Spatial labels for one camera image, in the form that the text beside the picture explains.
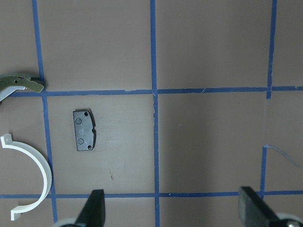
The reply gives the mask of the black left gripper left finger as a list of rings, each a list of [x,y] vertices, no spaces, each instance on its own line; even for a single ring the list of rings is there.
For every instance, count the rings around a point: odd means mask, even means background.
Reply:
[[[78,215],[77,227],[103,227],[106,220],[104,190],[93,190]]]

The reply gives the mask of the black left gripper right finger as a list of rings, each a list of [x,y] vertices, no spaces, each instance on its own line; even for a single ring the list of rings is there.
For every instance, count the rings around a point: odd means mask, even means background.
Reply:
[[[284,221],[249,186],[239,187],[238,214],[244,227],[284,226]]]

